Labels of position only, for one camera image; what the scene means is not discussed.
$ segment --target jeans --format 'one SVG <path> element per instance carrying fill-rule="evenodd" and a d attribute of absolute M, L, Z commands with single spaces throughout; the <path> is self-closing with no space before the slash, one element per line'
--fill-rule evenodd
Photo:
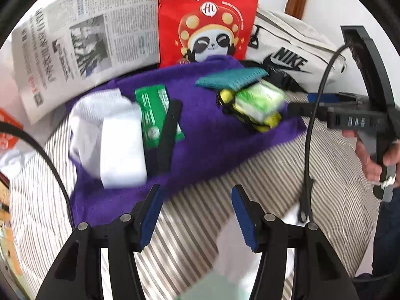
<path fill-rule="evenodd" d="M 354 280 L 360 300 L 375 300 L 400 264 L 400 188 L 393 190 L 393 200 L 382 203 L 373 240 L 372 275 Z"/>

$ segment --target teal sponge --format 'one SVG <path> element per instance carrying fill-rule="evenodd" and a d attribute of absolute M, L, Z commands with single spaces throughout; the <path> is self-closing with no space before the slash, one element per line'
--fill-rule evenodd
<path fill-rule="evenodd" d="M 259 67 L 233 69 L 202 77 L 196 81 L 196 86 L 217 90 L 230 89 L 239 91 L 267 75 L 267 71 Z"/>

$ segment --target hand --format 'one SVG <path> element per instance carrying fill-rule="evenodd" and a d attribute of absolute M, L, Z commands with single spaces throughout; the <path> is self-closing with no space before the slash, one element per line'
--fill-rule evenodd
<path fill-rule="evenodd" d="M 356 134 L 353 131 L 343 131 L 345 138 L 355 138 Z M 371 157 L 364 147 L 364 144 L 358 139 L 355 145 L 355 154 L 361 161 L 362 171 L 365 177 L 370 182 L 378 182 L 381 180 L 382 167 L 371 160 Z M 383 164 L 388 167 L 397 165 L 396 167 L 396 180 L 393 185 L 394 188 L 400 187 L 400 142 L 392 144 L 389 151 L 383 157 Z"/>

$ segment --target red package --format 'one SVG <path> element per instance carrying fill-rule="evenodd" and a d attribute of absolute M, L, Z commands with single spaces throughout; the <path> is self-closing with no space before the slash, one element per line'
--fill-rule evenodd
<path fill-rule="evenodd" d="M 159 0 L 161 67 L 211 55 L 242 60 L 258 0 Z"/>

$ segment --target purple towel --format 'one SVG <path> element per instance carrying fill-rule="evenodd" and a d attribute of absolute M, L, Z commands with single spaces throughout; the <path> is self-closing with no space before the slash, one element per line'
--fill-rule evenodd
<path fill-rule="evenodd" d="M 110 223 L 130 212 L 154 184 L 160 184 L 168 196 L 187 185 L 208 180 L 234 169 L 246 159 L 274 145 L 296 138 L 304 132 L 300 117 L 284 120 L 277 128 L 264 134 L 251 133 L 232 116 L 223 115 L 217 107 L 214 91 L 195 87 L 198 78 L 211 73 L 240 68 L 230 56 L 210 57 L 203 63 L 177 65 L 114 79 L 92 91 L 119 88 L 122 95 L 135 101 L 135 89 L 157 84 L 165 85 L 170 98 L 183 101 L 179 122 L 185 140 L 173 149 L 171 172 L 150 178 L 141 187 L 104 189 L 100 180 L 91 178 L 76 163 L 77 182 L 71 196 L 75 224 L 92 226 Z M 71 110 L 78 98 L 68 103 Z"/>

